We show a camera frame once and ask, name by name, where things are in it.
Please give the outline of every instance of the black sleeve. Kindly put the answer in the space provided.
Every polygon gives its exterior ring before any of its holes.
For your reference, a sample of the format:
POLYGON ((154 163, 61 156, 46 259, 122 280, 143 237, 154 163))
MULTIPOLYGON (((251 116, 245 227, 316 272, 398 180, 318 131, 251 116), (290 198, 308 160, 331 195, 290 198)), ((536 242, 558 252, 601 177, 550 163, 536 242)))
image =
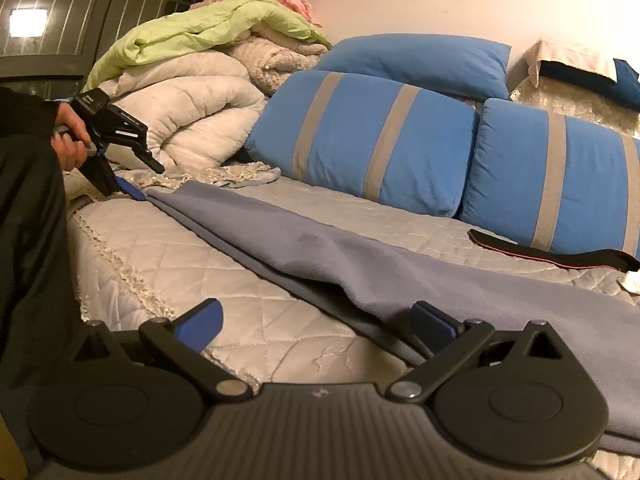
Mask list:
POLYGON ((49 138, 57 114, 58 103, 0 87, 0 138, 17 134, 49 138))

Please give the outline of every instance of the light fixture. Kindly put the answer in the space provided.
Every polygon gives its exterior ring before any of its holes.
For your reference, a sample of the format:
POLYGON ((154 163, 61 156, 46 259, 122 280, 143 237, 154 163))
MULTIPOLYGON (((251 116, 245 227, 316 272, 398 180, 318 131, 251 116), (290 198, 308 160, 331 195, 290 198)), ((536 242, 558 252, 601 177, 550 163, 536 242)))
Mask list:
POLYGON ((46 9, 14 9, 9 17, 12 38, 39 38, 47 27, 46 9))

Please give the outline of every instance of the white duvet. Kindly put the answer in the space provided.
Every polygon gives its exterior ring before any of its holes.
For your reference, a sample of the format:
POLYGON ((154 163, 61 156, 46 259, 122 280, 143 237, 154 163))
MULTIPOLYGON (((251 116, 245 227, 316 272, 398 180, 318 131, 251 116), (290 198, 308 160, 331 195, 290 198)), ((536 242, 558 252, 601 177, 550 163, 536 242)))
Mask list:
MULTIPOLYGON (((239 61, 212 50, 132 67, 100 88, 148 126, 146 142, 165 168, 219 166, 242 146, 267 101, 239 61)), ((146 168, 123 146, 112 144, 107 156, 146 168)))

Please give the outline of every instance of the fleece blanket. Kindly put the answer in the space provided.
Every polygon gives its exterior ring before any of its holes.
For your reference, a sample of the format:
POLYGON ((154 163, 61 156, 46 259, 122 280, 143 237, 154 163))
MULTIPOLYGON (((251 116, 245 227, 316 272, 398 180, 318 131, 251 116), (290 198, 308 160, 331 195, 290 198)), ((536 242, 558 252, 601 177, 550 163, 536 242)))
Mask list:
POLYGON ((225 0, 132 28, 95 63, 82 91, 119 76, 129 66, 230 43, 260 23, 297 40, 331 46, 319 28, 274 0, 225 0))
POLYGON ((609 404, 603 446, 640 454, 640 310, 555 283, 457 266, 327 226, 227 190, 187 182, 149 200, 215 248, 417 365, 428 357, 408 313, 426 300, 500 330, 546 319, 609 404))
MULTIPOLYGON (((147 145, 167 170, 220 166, 242 146, 266 105, 246 68, 211 50, 130 67, 100 88, 148 126, 147 145)), ((106 155, 124 168, 146 169, 125 146, 112 144, 106 155)))

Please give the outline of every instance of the green comforter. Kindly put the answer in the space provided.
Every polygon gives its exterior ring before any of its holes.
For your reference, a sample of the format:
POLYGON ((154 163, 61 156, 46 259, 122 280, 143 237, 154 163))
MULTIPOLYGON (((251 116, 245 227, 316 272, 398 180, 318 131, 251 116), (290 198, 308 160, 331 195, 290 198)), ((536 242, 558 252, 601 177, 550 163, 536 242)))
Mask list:
POLYGON ((82 90, 96 88, 129 66, 229 43, 260 22, 297 40, 331 47, 319 28, 274 0, 224 0, 133 28, 96 62, 82 90))

